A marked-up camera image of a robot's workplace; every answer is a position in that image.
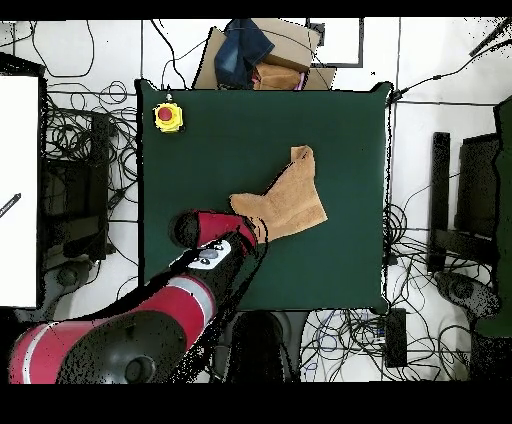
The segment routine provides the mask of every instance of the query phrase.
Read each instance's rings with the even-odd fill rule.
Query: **yellow button base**
[[[158,112],[162,108],[171,110],[172,117],[169,121],[162,121],[158,117]],[[183,113],[181,108],[176,103],[162,103],[153,109],[155,113],[155,125],[160,128],[160,131],[165,133],[177,132],[183,126]]]

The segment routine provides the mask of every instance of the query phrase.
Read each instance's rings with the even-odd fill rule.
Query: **black cable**
[[[129,221],[127,219],[109,219],[108,222],[129,222],[132,224],[138,224],[139,221]]]
[[[386,224],[386,219],[389,217],[389,225]],[[397,205],[389,204],[384,208],[383,213],[384,223],[384,240],[391,246],[400,242],[405,236],[407,227],[407,217],[402,208]]]
[[[305,376],[307,378],[308,371],[318,371],[318,361],[312,362],[315,357],[319,358],[322,361],[322,367],[325,369],[325,365],[323,363],[324,360],[329,362],[334,362],[334,365],[331,366],[326,373],[325,380],[334,381],[338,376],[341,376],[341,371],[343,365],[346,361],[353,356],[354,354],[365,353],[366,355],[371,355],[374,364],[377,366],[379,371],[384,372],[384,370],[380,369],[381,367],[376,363],[374,358],[382,357],[382,350],[376,349],[373,347],[373,340],[370,340],[368,337],[375,338],[375,326],[378,322],[380,322],[380,317],[363,319],[361,316],[355,315],[352,311],[331,311],[331,313],[325,318],[320,319],[318,316],[318,311],[314,311],[320,325],[315,326],[309,320],[308,323],[317,331],[313,335],[313,339],[305,346],[301,348],[301,366],[300,369],[304,370]],[[335,318],[338,315],[345,315],[345,320],[339,328],[335,328],[330,325],[331,319]],[[347,320],[347,314],[350,314],[350,322]],[[326,352],[332,352],[336,348],[325,348],[323,347],[322,340],[325,339],[326,336],[330,336],[329,333],[324,330],[334,331],[338,337],[338,342],[340,344],[340,353],[341,356],[326,357],[322,355],[322,352],[325,350]],[[348,340],[348,345],[344,342],[343,336],[351,333],[351,337]],[[354,349],[354,346],[358,344],[360,345],[359,349]],[[311,350],[313,353],[308,357],[307,360],[304,360],[304,353],[308,350]],[[396,379],[396,376],[390,376],[390,379]]]
[[[424,288],[427,284],[432,283],[432,279],[431,279],[429,276],[427,276],[425,273],[423,273],[423,272],[422,272],[422,271],[421,271],[421,270],[420,270],[420,269],[415,265],[415,262],[416,262],[416,261],[418,261],[418,259],[415,259],[415,256],[419,256],[419,255],[421,255],[421,254],[423,254],[423,253],[424,253],[424,252],[422,251],[422,250],[424,250],[424,249],[423,249],[423,245],[422,245],[422,244],[419,244],[419,246],[421,247],[421,249],[418,249],[418,251],[417,251],[417,252],[415,252],[415,253],[413,253],[413,254],[412,254],[412,256],[410,257],[410,262],[409,262],[409,265],[408,265],[408,266],[406,266],[406,265],[405,265],[405,263],[404,263],[404,261],[403,261],[403,259],[402,259],[402,258],[400,258],[400,259],[401,259],[401,262],[402,262],[402,266],[403,266],[403,268],[405,269],[405,274],[406,274],[406,275],[405,275],[405,278],[404,278],[404,282],[403,282],[403,283],[402,283],[402,285],[401,285],[401,289],[400,289],[400,293],[399,293],[399,295],[398,295],[398,296],[396,296],[396,297],[393,299],[392,306],[396,306],[397,304],[399,304],[399,303],[401,303],[401,302],[405,302],[405,303],[407,303],[407,304],[408,304],[408,305],[409,305],[409,306],[414,310],[415,314],[417,314],[417,315],[419,315],[419,316],[420,316],[421,320],[423,321],[423,323],[424,323],[424,325],[425,325],[425,329],[426,329],[426,332],[427,332],[427,337],[425,337],[425,338],[423,338],[423,339],[425,339],[425,340],[429,340],[429,341],[430,341],[430,343],[432,344],[432,348],[431,348],[431,349],[432,349],[432,351],[433,351],[433,350],[435,349],[435,345],[434,345],[434,338],[430,335],[430,330],[429,330],[429,327],[428,327],[428,323],[427,323],[426,319],[423,317],[423,315],[422,315],[422,314],[421,314],[421,312],[420,312],[420,311],[422,310],[422,308],[424,307],[425,303],[426,303],[425,296],[423,295],[423,293],[422,293],[422,291],[421,291],[421,290],[422,290],[422,288]],[[411,275],[411,271],[412,271],[412,269],[413,269],[413,268],[414,268],[414,269],[419,273],[419,277],[423,277],[423,278],[425,278],[425,279],[428,281],[428,283],[427,283],[427,284],[425,284],[423,287],[420,287],[420,286],[418,285],[418,283],[416,282],[416,278],[417,278],[417,277],[414,277],[414,276],[412,276],[412,275]],[[409,297],[409,295],[408,295],[408,294],[407,294],[407,295],[404,295],[404,291],[408,289],[408,286],[409,286],[409,282],[410,282],[410,281],[412,281],[413,286],[415,286],[415,287],[417,288],[417,290],[419,291],[420,295],[421,295],[421,296],[422,296],[422,298],[423,298],[423,305],[422,305],[422,307],[421,307],[421,308],[419,308],[419,309],[417,309],[416,307],[414,307],[414,306],[413,306],[413,305],[408,301],[408,297]],[[438,375],[439,375],[439,372],[440,372],[440,368],[439,368],[439,367],[436,367],[436,366],[427,366],[427,365],[425,365],[425,364],[416,364],[416,362],[418,362],[419,360],[425,360],[425,359],[428,359],[428,358],[429,358],[430,356],[432,356],[432,355],[433,355],[433,353],[431,353],[430,355],[428,355],[428,356],[426,356],[426,357],[424,357],[424,358],[418,358],[418,359],[416,359],[416,360],[411,361],[411,362],[408,364],[407,369],[410,369],[410,370],[411,370],[411,372],[413,372],[413,373],[417,374],[417,372],[412,368],[412,366],[424,366],[424,367],[434,368],[434,369],[437,369],[437,370],[438,370],[437,374],[436,374],[436,375],[435,375],[435,377],[434,377],[434,379],[437,379],[437,377],[438,377]]]
[[[411,345],[412,345],[412,344],[414,344],[414,343],[420,343],[421,345],[423,345],[423,346],[425,346],[425,347],[427,347],[427,348],[428,348],[429,346],[427,346],[425,343],[423,343],[423,342],[422,342],[423,340],[427,340],[427,339],[429,339],[429,338],[428,338],[428,337],[413,338],[413,340],[412,340],[411,342],[409,342],[409,343],[407,344],[407,346],[409,347],[409,346],[411,346]],[[447,351],[449,352],[449,350],[448,350],[448,346],[446,346],[446,344],[444,344],[444,343],[442,343],[442,342],[441,342],[441,344],[442,344],[442,345],[444,345],[444,347],[445,347],[445,348],[447,349]],[[434,348],[432,348],[432,347],[431,347],[431,348],[430,348],[430,349],[428,349],[426,352],[427,352],[427,353],[429,353],[429,355],[424,356],[424,357],[421,357],[421,358],[414,359],[414,360],[412,360],[411,362],[409,362],[409,365],[419,366],[420,364],[416,364],[416,362],[418,362],[418,361],[422,361],[422,360],[425,360],[425,359],[429,359],[429,358],[431,358],[431,357],[432,357],[432,356],[434,356],[434,355],[439,357],[440,353],[442,353],[442,352],[440,352],[439,350],[435,350],[435,346],[434,346]],[[440,368],[440,367],[438,367],[438,366],[432,366],[432,367],[437,368],[437,369],[439,370],[439,372],[441,371],[441,368]]]
[[[94,46],[94,37],[91,32],[91,27],[89,26],[89,21],[86,20],[85,22],[87,24],[87,31],[89,32],[89,35],[91,37],[92,57],[91,57],[91,63],[89,64],[89,68],[87,69],[87,71],[85,73],[83,73],[81,75],[54,75],[50,71],[50,68],[48,68],[48,65],[46,64],[45,60],[41,56],[41,53],[39,53],[39,50],[36,47],[35,36],[36,36],[36,27],[37,27],[38,21],[35,21],[34,26],[32,26],[32,22],[30,22],[30,27],[32,28],[32,33],[31,33],[32,46],[34,47],[34,50],[36,51],[37,55],[39,56],[39,59],[41,59],[41,61],[43,62],[43,65],[45,66],[46,70],[48,71],[48,74],[50,74],[52,77],[54,77],[54,78],[81,78],[81,77],[85,77],[85,76],[89,75],[89,72],[91,71],[92,65],[94,63],[95,46]]]
[[[325,65],[320,62],[320,60],[318,59],[318,57],[316,56],[316,54],[313,52],[313,50],[311,49],[311,37],[309,36],[309,31],[308,31],[308,42],[309,42],[309,51],[311,53],[313,53],[315,55],[315,58],[318,60],[318,62],[322,65],[322,68],[325,68]],[[331,87],[327,84],[327,81],[325,80],[325,78],[323,77],[322,73],[318,70],[318,68],[314,68],[316,70],[316,72],[318,73],[318,75],[320,75],[320,78],[322,78],[322,81],[324,82],[327,90],[330,90]]]
[[[501,42],[499,42],[499,43],[497,43],[497,44],[495,44],[495,45],[493,45],[491,47],[486,48],[485,50],[481,51],[480,53],[478,53],[477,55],[475,55],[471,59],[469,59],[464,65],[462,65],[456,71],[449,72],[449,73],[446,73],[446,74],[434,75],[434,76],[432,76],[430,78],[426,78],[426,79],[424,79],[424,80],[422,80],[422,81],[420,81],[420,82],[418,82],[416,84],[413,84],[410,87],[404,88],[402,90],[396,90],[391,95],[390,104],[400,100],[402,98],[402,96],[405,93],[407,93],[409,90],[411,90],[412,88],[415,88],[415,87],[417,87],[417,86],[419,86],[421,84],[424,84],[424,83],[426,83],[428,81],[437,81],[437,80],[440,80],[440,79],[445,78],[445,77],[456,75],[459,72],[461,72],[462,70],[464,70],[471,62],[473,62],[475,59],[481,57],[485,53],[496,51],[496,50],[499,50],[499,49],[501,49],[501,48],[503,48],[505,46],[509,46],[509,45],[512,45],[512,39],[501,41]]]
[[[16,24],[12,24],[11,28],[11,35],[12,35],[12,55],[16,56]]]
[[[135,278],[138,278],[138,275],[134,276],[134,277],[130,277],[128,280],[126,280],[123,284],[121,284],[121,286],[117,289],[117,294],[116,294],[116,301],[119,300],[119,294],[121,293],[121,289],[126,285],[128,284],[130,281],[132,281],[133,279]]]
[[[449,325],[448,327],[445,327],[441,330],[441,332],[439,333],[439,336],[438,336],[438,339],[437,339],[437,346],[438,346],[438,350],[439,352],[441,352],[439,354],[439,359],[441,360],[441,366],[443,367],[443,370],[446,372],[446,374],[448,375],[448,378],[452,381],[456,380],[456,378],[452,377],[452,375],[448,372],[448,370],[446,369],[446,365],[444,363],[445,359],[443,357],[443,353],[442,353],[442,348],[441,348],[441,338],[443,337],[443,334],[448,331],[448,330],[451,330],[452,328],[458,328],[458,329],[461,329],[461,330],[464,330],[466,331],[469,335],[471,335],[471,331],[469,329],[467,329],[466,327],[463,327],[462,325],[457,325],[457,324],[453,324],[453,325]]]
[[[407,302],[407,303],[409,304],[409,306],[410,306],[410,307],[412,307],[413,309],[415,309],[413,305],[411,305],[409,302]],[[434,345],[434,340],[436,340],[436,338],[435,338],[435,337],[430,336],[430,331],[429,331],[429,329],[428,329],[428,324],[427,324],[427,322],[426,322],[425,318],[424,318],[424,317],[419,313],[419,311],[418,311],[418,310],[416,310],[416,313],[417,313],[418,315],[420,315],[421,319],[422,319],[422,320],[423,320],[423,322],[424,322],[425,328],[426,328],[426,330],[427,330],[427,337],[423,337],[423,338],[421,338],[421,339],[415,339],[415,340],[413,340],[412,342],[408,343],[408,346],[409,346],[409,345],[411,345],[412,343],[415,343],[415,342],[420,342],[420,343],[421,343],[421,340],[429,340],[429,341],[432,343],[432,347],[431,347],[431,353],[430,353],[428,356],[425,356],[425,357],[422,357],[422,358],[417,358],[417,359],[415,359],[415,360],[413,360],[413,361],[409,362],[409,364],[408,364],[408,368],[409,368],[409,369],[411,369],[412,371],[414,371],[414,370],[411,368],[411,365],[414,365],[414,366],[423,366],[423,367],[430,367],[430,368],[437,369],[437,370],[438,370],[438,373],[437,373],[437,374],[436,374],[436,376],[434,377],[434,380],[436,380],[436,379],[437,379],[437,377],[439,376],[440,371],[441,371],[441,369],[440,369],[439,367],[434,366],[434,365],[426,365],[426,364],[417,364],[417,363],[416,363],[416,362],[418,362],[418,361],[425,360],[425,359],[430,358],[430,357],[431,357],[431,356],[433,356],[433,355],[436,355],[436,356],[438,356],[438,357],[439,357],[439,360],[440,360],[441,364],[443,365],[443,368],[445,369],[445,371],[446,371],[446,372],[447,372],[447,374],[449,375],[449,372],[448,372],[448,370],[446,369],[446,364],[445,364],[446,358],[445,358],[444,356],[442,356],[442,355],[443,355],[443,354],[445,354],[445,353],[450,353],[450,354],[452,355],[452,357],[453,357],[453,356],[454,356],[454,354],[453,354],[453,352],[450,352],[450,351],[448,351],[448,352],[443,352],[442,347],[441,347],[441,344],[443,344],[443,343],[441,342],[441,337],[442,337],[442,334],[444,333],[444,331],[445,331],[445,330],[447,330],[447,329],[449,329],[449,328],[453,328],[453,326],[447,327],[447,328],[446,328],[445,330],[443,330],[443,331],[439,334],[439,336],[437,337],[437,341],[438,341],[438,350],[437,350],[437,353],[436,353],[436,352],[435,352],[435,345]]]
[[[171,63],[173,60],[174,62],[176,63],[178,60],[181,60],[183,59],[184,57],[188,56],[190,53],[192,53],[195,49],[197,49],[200,45],[206,43],[208,41],[208,39],[206,38],[205,40],[201,41],[200,43],[196,44],[194,47],[192,47],[187,53],[185,53],[183,56],[180,56],[178,57],[177,59],[169,59],[165,65],[164,65],[164,70],[162,71],[162,78],[161,78],[161,84],[160,84],[160,87],[163,89],[164,87],[164,76],[165,76],[165,71],[167,69],[167,66],[169,66],[169,63]]]
[[[13,37],[13,40],[9,43],[5,43],[5,44],[0,44],[0,47],[6,47],[6,46],[10,46],[11,44],[14,46],[16,43],[19,43],[20,41],[23,41],[23,40],[28,40],[30,37],[32,37],[32,34],[33,34],[33,30],[32,32],[27,35],[26,37],[23,37],[23,38],[19,38],[19,39],[14,39]]]
[[[381,372],[381,374],[383,374],[384,376],[386,376],[387,378],[389,378],[390,380],[392,381],[396,381],[396,377],[393,377],[393,376],[389,376],[389,375],[386,375],[386,373],[384,372],[383,368],[381,368],[379,366],[379,364],[377,363],[377,361],[375,360],[375,358],[373,357],[373,355],[368,351],[368,349],[362,345],[362,343],[360,343],[357,338],[354,337],[354,334],[353,334],[353,331],[352,331],[352,327],[350,326],[350,313],[346,314],[346,319],[348,320],[349,322],[349,335],[350,337],[352,338],[352,340],[354,340],[354,342],[361,348],[363,349],[363,351],[367,354],[367,356],[371,359],[371,361],[373,362],[373,364],[375,365],[375,367]]]
[[[134,264],[134,265],[135,265],[135,266],[137,266],[137,267],[139,266],[139,264],[138,264],[137,262],[135,262],[135,261],[133,261],[132,259],[130,259],[130,258],[126,257],[125,255],[123,255],[123,252],[121,252],[121,251],[120,251],[120,250],[119,250],[119,249],[114,245],[114,243],[112,243],[112,239],[110,238],[110,236],[109,236],[108,234],[107,234],[107,239],[108,239],[108,241],[110,242],[110,244],[112,244],[112,246],[114,246],[114,247],[115,247],[116,252],[117,252],[117,253],[119,253],[119,254],[120,254],[124,259],[126,259],[128,262],[131,262],[132,264]]]
[[[187,83],[185,82],[185,78],[183,78],[183,75],[181,75],[180,72],[176,69],[176,57],[174,55],[174,49],[172,47],[172,44],[169,42],[169,40],[167,40],[167,38],[165,38],[164,34],[162,34],[162,31],[160,31],[160,29],[156,26],[155,21],[153,19],[151,19],[151,23],[153,24],[153,27],[156,29],[158,34],[160,34],[160,37],[162,37],[162,39],[165,41],[165,43],[171,49],[171,53],[172,53],[172,67],[174,69],[174,72],[176,72],[176,74],[181,78],[181,81],[183,81],[183,87],[185,87],[185,89],[188,90],[189,88],[187,87]]]
[[[450,178],[456,177],[456,176],[458,176],[458,175],[460,175],[460,172],[457,172],[456,174],[450,175],[449,177],[447,177],[447,179],[450,179]],[[409,201],[410,201],[414,196],[416,196],[417,194],[420,194],[422,191],[425,191],[427,188],[431,187],[431,186],[432,186],[432,184],[437,183],[437,182],[439,182],[439,181],[442,181],[443,179],[445,179],[445,178],[439,178],[439,180],[437,180],[437,181],[435,181],[435,182],[430,183],[428,186],[426,186],[426,187],[422,188],[421,190],[418,190],[416,193],[412,194],[412,195],[407,199],[407,201],[405,202],[405,206],[404,206],[403,210],[405,211],[405,210],[407,209],[407,205],[409,204]]]
[[[100,275],[100,269],[101,269],[101,264],[103,262],[102,261],[99,261],[99,264],[98,264],[98,270],[96,271],[96,276],[91,280],[89,281],[88,283],[84,284],[82,287],[84,286],[88,286],[89,284],[92,284],[96,281],[96,279],[98,278],[98,275]]]
[[[103,90],[101,90],[100,93],[93,93],[85,85],[81,83],[52,84],[52,86],[59,85],[78,85],[84,88],[86,93],[90,93],[91,95],[93,95],[95,98],[99,100],[100,103],[100,105],[93,108],[91,112],[99,112],[108,116],[110,124],[114,128],[114,137],[117,139],[117,143],[112,142],[112,139],[109,141],[109,155],[107,159],[108,165],[111,168],[109,172],[108,188],[110,191],[114,192],[114,195],[111,197],[110,200],[112,200],[112,198],[115,197],[113,202],[109,201],[110,216],[108,222],[129,222],[128,220],[112,220],[110,218],[112,217],[114,210],[119,205],[120,201],[122,201],[123,199],[136,203],[136,201],[133,201],[126,197],[127,190],[133,187],[137,182],[137,173],[127,165],[127,161],[136,152],[136,128],[132,124],[127,122],[123,116],[123,114],[135,113],[136,111],[135,108],[132,107],[120,108],[116,110],[107,110],[105,108],[106,105],[120,105],[128,98],[128,93],[125,85],[120,81],[113,81]],[[71,96],[70,100],[72,103],[72,107],[74,107],[74,93],[69,94]],[[49,136],[47,138],[47,158],[87,161],[90,153],[91,144],[91,115],[89,115],[88,113],[81,114],[80,110],[75,112],[72,110],[60,109],[56,106],[55,102],[50,96],[48,96],[48,105]],[[82,110],[85,109],[85,107],[86,102],[84,101]],[[121,117],[116,116],[116,112],[120,113]],[[124,138],[126,142],[124,147],[120,147],[121,137]],[[120,187],[116,187],[113,184],[112,167],[114,166],[116,166],[119,171]],[[125,184],[125,179],[130,182],[128,185]],[[105,232],[107,230],[108,223],[105,225],[104,228],[101,228],[100,231],[94,237],[92,237],[89,245],[86,246],[84,250],[86,250],[90,245],[95,243],[98,237],[105,236]],[[131,259],[127,258],[122,252],[119,251],[119,249],[116,248],[116,250],[123,258],[137,266],[135,261],[132,261]],[[93,281],[95,281],[98,278],[99,270],[100,267],[98,268],[98,273]]]

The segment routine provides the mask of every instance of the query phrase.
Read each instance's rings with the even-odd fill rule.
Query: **floor tile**
[[[123,201],[124,208],[119,208],[112,219],[137,219],[137,206]],[[138,275],[138,267],[125,259],[138,263],[138,229],[137,224],[111,223],[109,225],[109,237],[118,251],[107,256],[101,262],[98,279],[92,282],[98,272],[98,266],[90,271],[89,282],[76,292],[64,296],[57,307],[55,319],[74,318],[90,314],[107,307],[118,297],[136,287],[137,279],[130,278]]]
[[[456,71],[496,25],[495,18],[402,18],[399,88]],[[457,75],[411,89],[404,99],[499,103],[512,94],[511,53],[512,46],[486,53]]]
[[[13,25],[0,22],[0,52],[12,54]]]
[[[338,69],[333,88],[368,91],[379,82],[395,84],[398,22],[398,18],[364,18],[363,67]]]
[[[325,24],[324,45],[318,46],[317,57],[313,59],[313,63],[320,61],[322,63],[358,63],[359,18],[310,18],[310,20],[311,23]]]
[[[230,19],[162,19],[154,20],[162,34],[174,48],[176,69],[183,75],[187,87],[191,87],[199,69],[205,43],[199,45],[190,54],[184,56],[194,46],[206,41],[210,28],[215,26],[224,30]],[[143,76],[160,88],[165,64],[172,59],[169,46],[153,27],[151,21],[144,21],[144,61]],[[167,65],[164,86],[182,89],[183,82],[173,69],[172,62]]]
[[[48,84],[80,82],[89,90],[101,91],[112,81],[121,81],[128,92],[134,92],[133,82],[140,78],[141,22],[140,21],[42,21],[38,22],[34,43],[47,65]],[[16,25],[17,38],[31,33],[26,21]],[[43,64],[32,38],[16,46],[16,56]],[[71,78],[54,78],[71,76]]]
[[[350,354],[341,360],[343,351],[322,352],[317,362],[312,362],[309,368],[301,370],[303,382],[350,382],[378,381],[380,371],[371,358],[362,354]]]

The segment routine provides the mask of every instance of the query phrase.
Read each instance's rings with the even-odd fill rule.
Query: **brown bag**
[[[254,77],[254,90],[293,90],[300,83],[297,71],[263,62],[256,65]]]

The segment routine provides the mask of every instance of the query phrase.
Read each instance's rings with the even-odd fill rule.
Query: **emergency stop button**
[[[155,125],[160,131],[177,132],[183,127],[181,108],[176,103],[162,103],[153,109]]]
[[[160,110],[158,111],[158,117],[162,120],[162,121],[170,121],[171,118],[172,118],[172,112],[171,112],[171,109],[169,109],[168,107],[162,107],[160,108]]]

